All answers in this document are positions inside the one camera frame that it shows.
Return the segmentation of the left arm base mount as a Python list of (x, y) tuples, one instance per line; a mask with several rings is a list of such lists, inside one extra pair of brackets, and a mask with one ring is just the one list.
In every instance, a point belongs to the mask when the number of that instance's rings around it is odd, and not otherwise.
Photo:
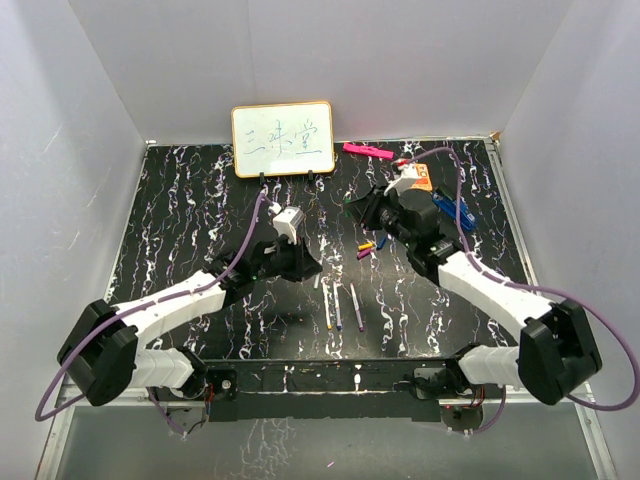
[(230, 367), (208, 367), (196, 370), (180, 388), (153, 387), (152, 393), (161, 402), (200, 404), (207, 418), (213, 421), (222, 418), (228, 407), (235, 408), (239, 394), (238, 373)]

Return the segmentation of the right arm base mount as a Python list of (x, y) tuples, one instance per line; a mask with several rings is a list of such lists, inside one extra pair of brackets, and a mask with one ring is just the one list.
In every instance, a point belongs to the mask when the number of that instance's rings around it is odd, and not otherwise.
[(479, 408), (491, 393), (487, 385), (472, 385), (458, 368), (445, 364), (413, 368), (393, 385), (395, 392), (407, 392), (421, 401), (460, 400), (463, 407)]

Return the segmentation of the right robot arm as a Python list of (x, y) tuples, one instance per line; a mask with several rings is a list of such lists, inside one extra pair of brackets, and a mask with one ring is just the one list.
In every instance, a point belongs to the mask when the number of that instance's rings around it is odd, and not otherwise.
[(445, 376), (447, 388), (466, 397), (481, 384), (525, 388), (554, 405), (602, 368), (601, 356), (584, 309), (556, 303), (469, 261), (445, 218), (423, 190), (402, 193), (372, 188), (346, 208), (364, 229), (383, 231), (406, 249), (419, 275), (497, 321), (514, 347), (469, 347), (456, 356)]

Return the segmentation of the yellow marker pen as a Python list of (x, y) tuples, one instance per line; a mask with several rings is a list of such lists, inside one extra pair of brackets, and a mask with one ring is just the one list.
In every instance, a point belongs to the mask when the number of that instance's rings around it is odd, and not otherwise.
[(331, 321), (331, 312), (329, 305), (329, 292), (326, 284), (322, 284), (322, 292), (323, 292), (323, 304), (324, 304), (324, 312), (325, 312), (325, 321), (326, 327), (328, 331), (332, 330), (332, 321)]

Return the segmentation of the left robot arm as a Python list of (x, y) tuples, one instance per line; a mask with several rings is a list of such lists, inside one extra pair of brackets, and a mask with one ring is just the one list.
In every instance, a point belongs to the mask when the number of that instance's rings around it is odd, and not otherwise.
[(93, 406), (129, 388), (168, 388), (194, 399), (206, 387), (208, 369), (185, 347), (150, 348), (156, 338), (247, 297), (256, 283), (280, 278), (302, 282), (321, 264), (305, 240), (281, 235), (256, 243), (250, 253), (230, 250), (186, 280), (136, 301), (87, 305), (63, 343), (58, 362)]

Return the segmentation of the blue pen cap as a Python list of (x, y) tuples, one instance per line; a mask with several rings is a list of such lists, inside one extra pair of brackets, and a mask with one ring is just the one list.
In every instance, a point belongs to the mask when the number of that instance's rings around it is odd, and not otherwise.
[(381, 238), (381, 239), (378, 241), (377, 246), (376, 246), (376, 249), (377, 249), (377, 250), (381, 250), (381, 249), (383, 249), (383, 248), (384, 248), (384, 246), (385, 246), (385, 244), (386, 244), (386, 242), (387, 242), (387, 237), (386, 237), (386, 236), (384, 236), (383, 238)]

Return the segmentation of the blue marker pen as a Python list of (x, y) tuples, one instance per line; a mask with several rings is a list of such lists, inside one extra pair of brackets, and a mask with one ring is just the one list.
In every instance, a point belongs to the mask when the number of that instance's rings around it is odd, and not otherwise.
[(333, 282), (333, 299), (334, 299), (334, 308), (335, 308), (335, 315), (336, 315), (336, 328), (338, 331), (342, 331), (343, 322), (342, 322), (341, 307), (340, 307), (340, 300), (339, 300), (339, 289), (338, 289), (338, 284), (335, 281)]

